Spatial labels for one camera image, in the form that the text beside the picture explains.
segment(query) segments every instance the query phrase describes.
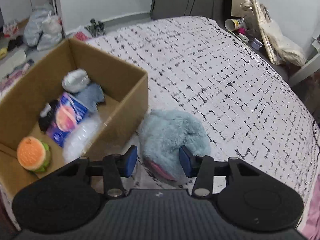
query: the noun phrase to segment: clear plastic bottle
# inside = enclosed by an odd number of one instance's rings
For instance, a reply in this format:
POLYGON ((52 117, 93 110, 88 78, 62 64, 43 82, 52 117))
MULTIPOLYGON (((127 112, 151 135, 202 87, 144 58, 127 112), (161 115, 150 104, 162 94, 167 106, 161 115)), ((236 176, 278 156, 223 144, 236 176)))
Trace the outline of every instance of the clear plastic bottle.
POLYGON ((253 10, 253 4, 250 0, 245 0, 240 4, 240 7, 242 9, 242 18, 245 23, 245 29, 250 36, 250 39, 256 38, 262 41, 257 17, 253 10))

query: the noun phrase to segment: blue-gray cloth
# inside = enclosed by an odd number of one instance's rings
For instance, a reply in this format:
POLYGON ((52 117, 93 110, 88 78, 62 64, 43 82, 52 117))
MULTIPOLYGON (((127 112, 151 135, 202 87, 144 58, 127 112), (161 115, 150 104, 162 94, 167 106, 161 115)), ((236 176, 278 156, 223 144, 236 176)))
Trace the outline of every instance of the blue-gray cloth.
POLYGON ((97 103, 104 102, 102 88, 96 83, 90 83, 84 90, 73 94, 90 112, 97 112, 97 103))
POLYGON ((201 122, 178 110, 152 110, 139 131, 140 152, 176 180, 185 176, 179 148, 187 146, 193 155, 210 155, 210 142, 201 122))

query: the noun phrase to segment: light blue plush toy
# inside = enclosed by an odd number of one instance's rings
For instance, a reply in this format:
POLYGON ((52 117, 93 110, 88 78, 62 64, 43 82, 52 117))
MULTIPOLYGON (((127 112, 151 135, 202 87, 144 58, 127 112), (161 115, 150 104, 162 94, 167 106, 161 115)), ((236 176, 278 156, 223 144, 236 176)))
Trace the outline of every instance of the light blue plush toy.
POLYGON ((139 131, 140 151, 153 170, 169 180, 185 176, 179 148, 187 146, 193 155, 210 155, 210 142, 201 122, 187 112, 152 110, 139 131))

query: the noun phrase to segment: black round disc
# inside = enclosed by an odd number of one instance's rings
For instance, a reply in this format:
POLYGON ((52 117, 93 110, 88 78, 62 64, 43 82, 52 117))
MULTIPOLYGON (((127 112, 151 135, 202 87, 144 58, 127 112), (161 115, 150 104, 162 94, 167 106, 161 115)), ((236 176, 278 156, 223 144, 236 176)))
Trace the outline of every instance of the black round disc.
POLYGON ((22 189, 12 210, 22 228, 60 233, 87 223, 100 207, 100 196, 73 177, 41 179, 22 189))
POLYGON ((262 176, 234 181, 220 192, 217 204, 232 224, 260 232, 294 227, 303 212, 303 201, 297 192, 262 176))

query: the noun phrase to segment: bed sheet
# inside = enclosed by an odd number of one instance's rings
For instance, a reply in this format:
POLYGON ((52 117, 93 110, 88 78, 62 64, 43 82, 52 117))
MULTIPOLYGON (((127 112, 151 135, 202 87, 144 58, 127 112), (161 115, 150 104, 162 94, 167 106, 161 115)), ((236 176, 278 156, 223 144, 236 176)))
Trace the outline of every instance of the bed sheet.
MULTIPOLYGON (((148 71, 149 108, 195 115, 215 160, 237 156, 295 189, 309 205, 318 174, 318 125, 280 75, 214 20, 157 20, 88 44, 148 71)), ((139 160, 132 184, 125 185, 190 190, 193 183, 165 184, 139 160)), ((223 187, 215 181, 216 192, 223 187)))

